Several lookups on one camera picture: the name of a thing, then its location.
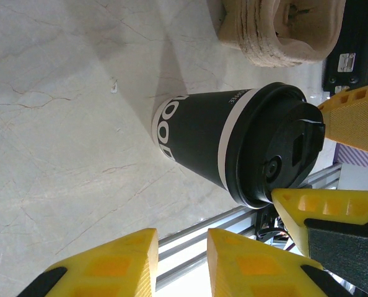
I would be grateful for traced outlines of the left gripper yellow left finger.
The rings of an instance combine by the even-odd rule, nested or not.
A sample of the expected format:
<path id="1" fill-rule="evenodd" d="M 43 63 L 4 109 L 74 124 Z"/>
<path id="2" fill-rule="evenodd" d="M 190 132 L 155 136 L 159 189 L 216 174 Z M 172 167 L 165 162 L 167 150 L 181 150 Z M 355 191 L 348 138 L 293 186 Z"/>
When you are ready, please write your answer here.
<path id="1" fill-rule="evenodd" d="M 146 228 L 61 260 L 17 297 L 154 297 L 158 235 Z"/>

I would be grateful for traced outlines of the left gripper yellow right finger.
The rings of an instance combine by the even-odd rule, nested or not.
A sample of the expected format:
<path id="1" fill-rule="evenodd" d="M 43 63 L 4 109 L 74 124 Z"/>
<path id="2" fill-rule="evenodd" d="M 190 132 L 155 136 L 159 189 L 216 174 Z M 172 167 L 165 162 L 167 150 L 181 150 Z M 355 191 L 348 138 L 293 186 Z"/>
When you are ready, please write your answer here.
<path id="1" fill-rule="evenodd" d="M 318 262 L 223 229 L 208 230 L 212 297 L 327 297 L 304 272 Z"/>

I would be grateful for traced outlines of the black plastic cup lid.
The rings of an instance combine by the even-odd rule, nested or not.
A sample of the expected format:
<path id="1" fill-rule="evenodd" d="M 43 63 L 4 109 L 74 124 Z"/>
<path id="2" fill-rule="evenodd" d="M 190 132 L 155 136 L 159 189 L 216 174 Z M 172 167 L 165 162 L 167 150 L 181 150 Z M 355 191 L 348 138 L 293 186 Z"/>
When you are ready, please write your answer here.
<path id="1" fill-rule="evenodd" d="M 274 189 L 296 188 L 313 169 L 325 138 L 321 111 L 281 82 L 245 92 L 224 125 L 219 174 L 238 204 L 261 209 Z"/>

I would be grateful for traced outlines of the black hard case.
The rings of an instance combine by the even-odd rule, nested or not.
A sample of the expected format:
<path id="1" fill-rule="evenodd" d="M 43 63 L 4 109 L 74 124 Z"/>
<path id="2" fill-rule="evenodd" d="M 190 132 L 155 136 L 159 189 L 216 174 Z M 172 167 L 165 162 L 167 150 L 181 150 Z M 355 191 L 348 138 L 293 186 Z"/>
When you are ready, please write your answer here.
<path id="1" fill-rule="evenodd" d="M 331 96 L 368 85 L 368 0 L 346 0 L 338 42 L 325 63 L 322 87 Z"/>

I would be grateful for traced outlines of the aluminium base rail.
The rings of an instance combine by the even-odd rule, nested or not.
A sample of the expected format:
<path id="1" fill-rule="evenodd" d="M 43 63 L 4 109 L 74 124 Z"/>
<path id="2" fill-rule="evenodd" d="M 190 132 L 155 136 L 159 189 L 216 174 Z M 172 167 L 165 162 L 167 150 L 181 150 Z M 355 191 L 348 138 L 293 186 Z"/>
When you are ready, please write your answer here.
<path id="1" fill-rule="evenodd" d="M 207 220 L 203 220 L 159 241 L 159 265 L 156 291 L 176 285 L 187 275 L 198 276 L 206 267 L 207 231 L 221 228 L 255 239 L 258 220 L 266 224 L 267 211 L 236 207 Z"/>

